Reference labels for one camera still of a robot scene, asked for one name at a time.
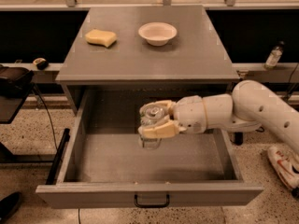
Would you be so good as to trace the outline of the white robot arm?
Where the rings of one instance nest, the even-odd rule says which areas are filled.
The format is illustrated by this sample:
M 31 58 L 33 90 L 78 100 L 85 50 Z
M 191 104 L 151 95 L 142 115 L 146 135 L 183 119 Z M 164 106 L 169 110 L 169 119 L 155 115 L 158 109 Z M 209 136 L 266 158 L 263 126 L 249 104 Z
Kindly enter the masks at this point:
M 243 133 L 263 126 L 299 153 L 299 112 L 254 80 L 239 82 L 230 94 L 145 104 L 139 114 L 138 132 L 146 139 L 204 133 L 208 129 Z

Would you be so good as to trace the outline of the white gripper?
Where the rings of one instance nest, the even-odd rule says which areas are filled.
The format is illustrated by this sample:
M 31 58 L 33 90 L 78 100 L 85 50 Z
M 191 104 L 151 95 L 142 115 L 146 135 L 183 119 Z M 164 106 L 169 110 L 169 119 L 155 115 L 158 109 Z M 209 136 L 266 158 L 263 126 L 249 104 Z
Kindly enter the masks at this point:
M 148 139 L 162 139 L 174 137 L 179 133 L 194 134 L 206 130 L 205 107 L 200 96 L 184 97 L 176 103 L 161 100 L 145 104 L 139 109 L 141 115 L 148 116 L 165 116 L 172 112 L 174 120 L 153 127 L 140 126 L 139 134 Z

